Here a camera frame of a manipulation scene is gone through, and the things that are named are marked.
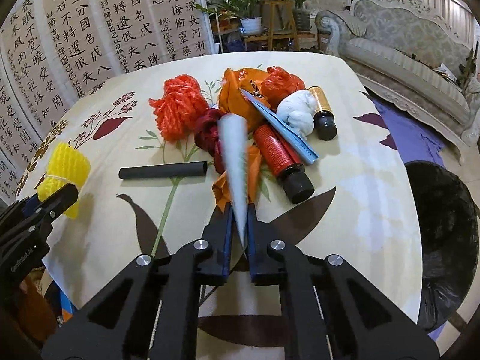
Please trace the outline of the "dark red plastic bag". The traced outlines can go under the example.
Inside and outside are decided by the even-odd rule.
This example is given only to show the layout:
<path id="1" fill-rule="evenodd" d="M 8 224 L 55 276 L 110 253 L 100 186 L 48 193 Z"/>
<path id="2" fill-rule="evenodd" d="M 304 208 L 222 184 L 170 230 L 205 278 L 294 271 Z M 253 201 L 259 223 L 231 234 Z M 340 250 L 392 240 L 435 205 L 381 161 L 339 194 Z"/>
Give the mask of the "dark red plastic bag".
<path id="1" fill-rule="evenodd" d="M 224 172 L 224 164 L 218 122 L 224 115 L 225 113 L 218 108 L 208 108 L 205 114 L 197 119 L 193 131 L 194 143 L 213 157 L 215 170 L 219 174 Z"/>

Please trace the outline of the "orange plastic bag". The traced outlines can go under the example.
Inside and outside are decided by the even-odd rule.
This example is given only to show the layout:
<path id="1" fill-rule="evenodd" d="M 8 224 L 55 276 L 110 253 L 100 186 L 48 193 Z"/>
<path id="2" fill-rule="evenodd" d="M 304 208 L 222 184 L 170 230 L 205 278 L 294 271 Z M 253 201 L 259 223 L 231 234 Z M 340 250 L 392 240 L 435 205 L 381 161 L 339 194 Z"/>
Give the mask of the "orange plastic bag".
<path id="1" fill-rule="evenodd" d="M 218 105 L 220 110 L 227 114 L 233 113 L 243 117 L 247 121 L 248 134 L 253 133 L 260 126 L 264 117 L 245 99 L 240 89 L 244 89 L 252 94 L 260 94 L 260 86 L 268 75 L 263 70 L 250 67 L 236 71 L 228 68 L 224 72 Z M 261 163 L 262 155 L 260 149 L 256 145 L 249 145 L 247 149 L 247 199 L 249 203 L 254 203 L 257 198 Z M 212 191 L 216 199 L 216 206 L 221 212 L 224 212 L 225 206 L 231 203 L 226 172 L 223 172 L 213 184 Z"/>

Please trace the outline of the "black foam tube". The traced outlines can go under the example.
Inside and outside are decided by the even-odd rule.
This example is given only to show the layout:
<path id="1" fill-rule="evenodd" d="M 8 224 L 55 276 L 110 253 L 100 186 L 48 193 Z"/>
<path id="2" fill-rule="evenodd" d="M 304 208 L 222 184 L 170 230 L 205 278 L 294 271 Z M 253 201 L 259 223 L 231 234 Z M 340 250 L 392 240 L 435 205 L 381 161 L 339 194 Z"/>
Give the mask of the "black foam tube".
<path id="1" fill-rule="evenodd" d="M 171 163 L 164 165 L 122 167 L 119 170 L 121 180 L 143 180 L 154 178 L 204 176 L 208 162 Z"/>

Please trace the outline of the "floral tablecloth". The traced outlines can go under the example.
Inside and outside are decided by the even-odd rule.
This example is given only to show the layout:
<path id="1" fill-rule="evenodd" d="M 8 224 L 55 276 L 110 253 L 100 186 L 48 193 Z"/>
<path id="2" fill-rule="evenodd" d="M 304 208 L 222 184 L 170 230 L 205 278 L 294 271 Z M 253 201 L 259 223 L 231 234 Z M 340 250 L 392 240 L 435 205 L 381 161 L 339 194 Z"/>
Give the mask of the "floral tablecloth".
<path id="1" fill-rule="evenodd" d="M 267 72 L 269 67 L 296 75 L 306 90 L 323 89 L 337 136 L 322 141 L 314 129 L 307 136 L 319 159 L 307 165 L 299 157 L 315 188 L 299 204 L 290 202 L 262 156 L 257 198 L 247 211 L 253 205 L 258 221 L 271 224 L 306 255 L 342 256 L 416 323 L 420 229 L 400 155 L 389 146 L 352 69 L 340 58 L 301 52 L 208 55 L 160 64 L 107 80 L 66 113 L 41 147 L 37 166 L 24 175 L 21 195 L 37 193 L 60 142 L 89 159 L 89 176 L 74 203 L 76 217 L 53 221 L 44 260 L 78 311 L 137 256 L 166 258 L 199 239 L 219 209 L 212 186 L 221 174 L 213 157 L 194 143 L 194 130 L 185 139 L 165 141 L 148 100 L 162 98 L 166 80 L 186 74 L 197 80 L 209 108 L 220 109 L 228 68 Z M 208 162 L 203 176 L 118 176 L 122 167 L 202 161 Z M 285 343 L 279 288 L 252 282 L 248 240 L 243 249 L 234 216 L 228 279 L 200 289 L 193 359 L 287 359 Z"/>

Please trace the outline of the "white paper cone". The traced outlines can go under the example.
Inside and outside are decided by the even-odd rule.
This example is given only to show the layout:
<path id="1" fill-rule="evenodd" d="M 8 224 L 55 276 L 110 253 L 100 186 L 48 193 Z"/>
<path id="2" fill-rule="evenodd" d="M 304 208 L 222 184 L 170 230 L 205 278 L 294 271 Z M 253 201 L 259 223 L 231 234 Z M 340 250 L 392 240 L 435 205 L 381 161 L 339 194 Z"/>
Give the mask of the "white paper cone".
<path id="1" fill-rule="evenodd" d="M 227 114 L 219 121 L 221 155 L 241 247 L 247 247 L 247 121 Z"/>

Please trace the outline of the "bright red plastic bag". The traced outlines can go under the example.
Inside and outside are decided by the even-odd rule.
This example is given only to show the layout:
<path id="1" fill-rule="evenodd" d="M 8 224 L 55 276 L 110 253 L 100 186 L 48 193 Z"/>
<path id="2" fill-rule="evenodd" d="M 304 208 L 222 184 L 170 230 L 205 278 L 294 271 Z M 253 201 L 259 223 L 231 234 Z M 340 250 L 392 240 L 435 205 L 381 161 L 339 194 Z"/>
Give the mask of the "bright red plastic bag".
<path id="1" fill-rule="evenodd" d="M 299 90 L 305 90 L 304 82 L 296 75 L 290 74 L 282 67 L 268 67 L 268 76 L 262 81 L 260 93 L 267 99 L 272 110 L 280 102 Z"/>

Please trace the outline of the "yellow foam fruit net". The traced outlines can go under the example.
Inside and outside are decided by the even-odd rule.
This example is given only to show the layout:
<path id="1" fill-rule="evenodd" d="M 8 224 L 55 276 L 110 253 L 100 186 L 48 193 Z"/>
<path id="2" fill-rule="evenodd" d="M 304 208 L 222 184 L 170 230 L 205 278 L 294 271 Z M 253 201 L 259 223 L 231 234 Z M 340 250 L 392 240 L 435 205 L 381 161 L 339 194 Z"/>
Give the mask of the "yellow foam fruit net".
<path id="1" fill-rule="evenodd" d="M 36 188 L 38 199 L 44 202 L 66 184 L 74 185 L 79 193 L 90 169 L 89 159 L 83 153 L 60 142 L 49 158 L 43 181 Z"/>

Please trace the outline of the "white crumpled tissue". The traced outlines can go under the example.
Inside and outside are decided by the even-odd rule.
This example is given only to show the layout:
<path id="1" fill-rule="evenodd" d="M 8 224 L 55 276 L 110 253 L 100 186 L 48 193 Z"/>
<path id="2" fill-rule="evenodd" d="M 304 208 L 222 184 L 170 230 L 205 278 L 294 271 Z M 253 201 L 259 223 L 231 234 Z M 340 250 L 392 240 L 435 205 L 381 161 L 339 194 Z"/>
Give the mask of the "white crumpled tissue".
<path id="1" fill-rule="evenodd" d="M 313 132 L 313 116 L 317 110 L 317 100 L 304 89 L 285 97 L 277 106 L 277 117 L 289 125 L 304 140 Z"/>

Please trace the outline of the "black trash bag bin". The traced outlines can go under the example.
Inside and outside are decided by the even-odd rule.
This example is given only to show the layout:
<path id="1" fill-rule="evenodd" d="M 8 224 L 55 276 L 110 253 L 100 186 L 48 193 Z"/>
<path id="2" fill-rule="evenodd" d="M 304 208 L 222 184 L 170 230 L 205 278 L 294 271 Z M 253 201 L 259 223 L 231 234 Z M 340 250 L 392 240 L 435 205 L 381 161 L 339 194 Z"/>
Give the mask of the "black trash bag bin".
<path id="1" fill-rule="evenodd" d="M 405 167 L 421 231 L 418 325 L 431 333 L 450 319 L 470 290 L 479 258 L 478 216 L 457 175 L 427 161 Z"/>

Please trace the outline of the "gold bottle black cap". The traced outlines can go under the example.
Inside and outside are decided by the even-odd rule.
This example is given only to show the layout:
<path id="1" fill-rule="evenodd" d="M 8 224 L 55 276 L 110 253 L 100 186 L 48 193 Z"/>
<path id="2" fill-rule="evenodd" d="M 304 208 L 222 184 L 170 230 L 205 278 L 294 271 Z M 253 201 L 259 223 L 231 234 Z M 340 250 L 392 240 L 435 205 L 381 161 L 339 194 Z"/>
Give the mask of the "gold bottle black cap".
<path id="1" fill-rule="evenodd" d="M 316 110 L 313 116 L 314 130 L 319 139 L 330 141 L 337 136 L 337 127 L 326 94 L 320 86 L 311 86 L 307 90 L 316 100 Z"/>

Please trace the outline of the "ornate grey white sofa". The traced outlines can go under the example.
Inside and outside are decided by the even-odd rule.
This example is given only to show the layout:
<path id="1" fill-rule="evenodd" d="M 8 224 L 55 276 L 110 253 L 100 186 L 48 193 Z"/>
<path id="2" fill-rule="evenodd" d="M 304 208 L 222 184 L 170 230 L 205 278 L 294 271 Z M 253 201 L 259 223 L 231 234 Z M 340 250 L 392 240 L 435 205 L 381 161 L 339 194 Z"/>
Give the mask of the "ornate grey white sofa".
<path id="1" fill-rule="evenodd" d="M 322 10 L 325 52 L 343 59 L 365 87 L 431 126 L 460 153 L 479 142 L 478 49 L 460 41 L 421 0 L 354 0 Z"/>

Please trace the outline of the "red foam fruit net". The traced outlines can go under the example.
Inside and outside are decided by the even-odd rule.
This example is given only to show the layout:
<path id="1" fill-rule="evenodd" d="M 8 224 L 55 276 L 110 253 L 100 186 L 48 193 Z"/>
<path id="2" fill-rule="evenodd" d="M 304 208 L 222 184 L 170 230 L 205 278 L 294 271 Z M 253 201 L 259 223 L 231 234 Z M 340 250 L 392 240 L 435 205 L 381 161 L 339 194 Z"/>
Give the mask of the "red foam fruit net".
<path id="1" fill-rule="evenodd" d="M 150 98 L 148 103 L 154 109 L 157 129 L 168 142 L 185 139 L 209 108 L 197 80 L 186 74 L 166 80 L 163 96 Z"/>

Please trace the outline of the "purple cloth on floor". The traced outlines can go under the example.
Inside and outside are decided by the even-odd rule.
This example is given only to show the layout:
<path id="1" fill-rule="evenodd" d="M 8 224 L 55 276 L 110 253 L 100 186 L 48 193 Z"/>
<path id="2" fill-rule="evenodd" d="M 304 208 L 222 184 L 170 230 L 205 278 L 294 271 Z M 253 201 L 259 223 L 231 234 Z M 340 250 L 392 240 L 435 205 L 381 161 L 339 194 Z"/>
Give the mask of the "purple cloth on floor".
<path id="1" fill-rule="evenodd" d="M 442 137 L 431 127 L 414 119 L 406 111 L 384 101 L 375 94 L 371 99 L 388 127 L 394 144 L 404 163 L 427 161 L 444 167 L 441 151 L 445 147 Z"/>

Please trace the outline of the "red bottle black cap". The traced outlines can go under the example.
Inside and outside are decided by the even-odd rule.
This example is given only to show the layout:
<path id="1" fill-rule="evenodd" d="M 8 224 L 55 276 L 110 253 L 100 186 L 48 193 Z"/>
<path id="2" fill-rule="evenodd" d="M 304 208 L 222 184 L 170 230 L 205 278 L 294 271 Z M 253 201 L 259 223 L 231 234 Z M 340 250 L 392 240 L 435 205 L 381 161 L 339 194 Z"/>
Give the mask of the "red bottle black cap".
<path id="1" fill-rule="evenodd" d="M 308 200 L 315 188 L 293 147 L 269 124 L 260 125 L 253 133 L 270 172 L 283 188 L 292 204 Z"/>

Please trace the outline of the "calligraphy screen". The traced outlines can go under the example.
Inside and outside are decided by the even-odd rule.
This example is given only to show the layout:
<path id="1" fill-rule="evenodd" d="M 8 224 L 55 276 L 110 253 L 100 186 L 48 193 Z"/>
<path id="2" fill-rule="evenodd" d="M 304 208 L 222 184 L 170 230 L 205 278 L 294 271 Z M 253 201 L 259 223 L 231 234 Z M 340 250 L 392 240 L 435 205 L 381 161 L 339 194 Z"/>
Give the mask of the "calligraphy screen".
<path id="1" fill-rule="evenodd" d="M 1 24 L 1 199 L 79 98 L 106 80 L 214 51 L 205 0 L 18 0 Z"/>

